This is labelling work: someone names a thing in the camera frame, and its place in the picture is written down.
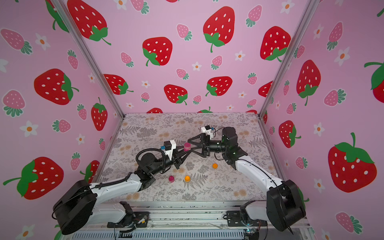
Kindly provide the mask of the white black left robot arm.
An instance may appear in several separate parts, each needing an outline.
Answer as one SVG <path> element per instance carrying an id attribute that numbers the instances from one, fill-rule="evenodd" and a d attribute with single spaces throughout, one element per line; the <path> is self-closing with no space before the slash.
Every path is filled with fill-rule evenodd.
<path id="1" fill-rule="evenodd" d="M 171 166 L 179 167 L 196 148 L 162 146 L 149 148 L 136 155 L 138 168 L 125 177 L 104 183 L 76 182 L 54 205 L 53 218 L 61 233 L 71 235 L 87 225 L 109 223 L 113 228 L 134 228 L 136 215 L 127 202 L 116 207 L 100 205 L 115 197 L 138 193 L 155 182 L 155 175 L 164 174 Z"/>

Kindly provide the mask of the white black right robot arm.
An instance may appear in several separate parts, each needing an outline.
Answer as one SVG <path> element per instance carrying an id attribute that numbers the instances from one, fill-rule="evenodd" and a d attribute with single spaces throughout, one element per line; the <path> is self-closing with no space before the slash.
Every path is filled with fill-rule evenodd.
<path id="1" fill-rule="evenodd" d="M 214 131 L 208 126 L 201 134 L 188 139 L 191 152 L 206 158 L 211 153 L 222 154 L 223 160 L 236 171 L 248 177 L 266 195 L 264 203 L 249 201 L 240 207 L 240 221 L 252 226 L 255 221 L 270 222 L 283 232 L 306 217 L 306 209 L 298 186 L 284 181 L 260 167 L 238 144 L 235 128 L 225 127 L 221 140 L 213 139 Z"/>

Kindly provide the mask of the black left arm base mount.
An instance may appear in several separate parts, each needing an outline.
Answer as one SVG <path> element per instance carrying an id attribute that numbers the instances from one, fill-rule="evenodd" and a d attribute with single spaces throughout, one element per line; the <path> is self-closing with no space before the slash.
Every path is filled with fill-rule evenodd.
<path id="1" fill-rule="evenodd" d="M 125 214 L 123 218 L 116 223 L 108 222 L 107 228 L 128 228 L 122 233 L 130 233 L 137 228 L 146 228 L 150 217 L 149 212 L 134 212 L 127 202 L 119 202 L 121 207 L 124 208 Z"/>

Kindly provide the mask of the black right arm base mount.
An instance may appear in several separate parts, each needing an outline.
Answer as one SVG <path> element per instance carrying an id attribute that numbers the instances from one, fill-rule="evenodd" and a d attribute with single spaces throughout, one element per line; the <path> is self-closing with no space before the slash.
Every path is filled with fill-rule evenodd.
<path id="1" fill-rule="evenodd" d="M 267 216 L 266 202 L 246 202 L 237 211 L 227 211 L 223 219 L 227 220 L 229 227 L 267 227 L 269 218 Z"/>

